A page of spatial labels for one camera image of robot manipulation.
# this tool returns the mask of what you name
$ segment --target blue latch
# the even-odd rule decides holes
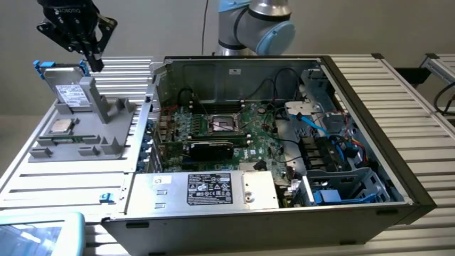
[[[112,193],[104,193],[103,195],[100,195],[100,203],[108,203],[108,204],[113,204],[113,194]]]
[[[56,65],[56,63],[53,61],[44,61],[41,64],[40,64],[40,61],[36,60],[33,61],[33,67],[35,67],[35,70],[40,76],[40,78],[44,80],[44,74],[41,72],[41,68],[51,68]]]
[[[79,66],[80,66],[80,69],[83,70],[84,72],[84,76],[91,76],[91,73],[88,71],[88,67],[87,67],[87,64],[83,60],[79,61]]]

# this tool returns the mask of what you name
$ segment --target warning label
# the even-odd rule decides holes
[[[232,204],[231,174],[190,174],[190,205]]]

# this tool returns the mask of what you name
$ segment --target screw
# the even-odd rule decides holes
[[[320,106],[319,105],[312,105],[312,109],[316,111],[320,111]]]

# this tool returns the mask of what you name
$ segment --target wall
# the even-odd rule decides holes
[[[36,1],[4,1],[0,10],[0,114],[43,114],[53,99],[31,65],[73,62],[36,31]],[[206,54],[218,43],[218,0],[210,0]],[[119,21],[108,56],[199,54],[204,0],[95,0]],[[380,52],[396,66],[418,65],[426,52],[455,52],[452,0],[290,0],[296,39],[288,53]]]

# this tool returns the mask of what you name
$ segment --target white label sticker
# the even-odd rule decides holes
[[[153,184],[171,184],[172,181],[172,176],[165,175],[165,176],[153,176]]]
[[[230,69],[230,75],[242,75],[242,69],[231,68]]]
[[[56,85],[59,94],[69,107],[88,107],[88,99],[80,85]]]

